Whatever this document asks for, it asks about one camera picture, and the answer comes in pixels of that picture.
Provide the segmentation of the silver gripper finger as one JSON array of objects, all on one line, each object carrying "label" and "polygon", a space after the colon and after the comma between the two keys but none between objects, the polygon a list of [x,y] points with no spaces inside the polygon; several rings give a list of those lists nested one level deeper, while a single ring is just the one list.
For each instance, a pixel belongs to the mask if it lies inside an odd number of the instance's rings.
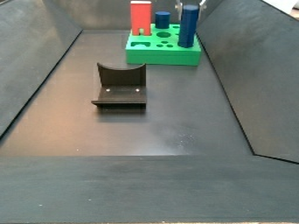
[{"label": "silver gripper finger", "polygon": [[174,4],[174,9],[178,11],[181,11],[181,8],[182,8],[182,2],[181,0],[174,0],[176,4]]},{"label": "silver gripper finger", "polygon": [[200,3],[198,3],[200,11],[204,11],[206,9],[206,1],[208,0],[200,0]]}]

